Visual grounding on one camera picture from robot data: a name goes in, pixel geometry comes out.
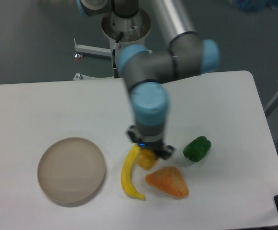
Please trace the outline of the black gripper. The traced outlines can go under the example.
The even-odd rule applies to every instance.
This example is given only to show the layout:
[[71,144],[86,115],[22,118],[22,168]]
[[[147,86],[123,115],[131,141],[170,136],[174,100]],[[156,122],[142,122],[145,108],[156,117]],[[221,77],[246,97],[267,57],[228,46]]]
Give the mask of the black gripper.
[[170,145],[164,145],[164,133],[153,136],[141,135],[135,125],[129,126],[126,131],[130,141],[137,144],[142,149],[152,150],[161,159],[169,159],[175,151],[175,148]]

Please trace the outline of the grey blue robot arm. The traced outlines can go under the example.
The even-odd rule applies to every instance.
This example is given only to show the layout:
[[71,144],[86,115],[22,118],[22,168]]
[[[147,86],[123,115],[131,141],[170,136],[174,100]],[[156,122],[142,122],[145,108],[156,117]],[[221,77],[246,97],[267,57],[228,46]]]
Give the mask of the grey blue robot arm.
[[174,148],[164,142],[169,95],[163,84],[215,71],[220,64],[217,43],[199,38],[181,0],[151,2],[167,45],[156,52],[144,46],[151,19],[139,1],[79,0],[77,5],[83,15],[102,14],[102,30],[113,40],[108,53],[113,75],[124,80],[133,109],[130,140],[168,159]]

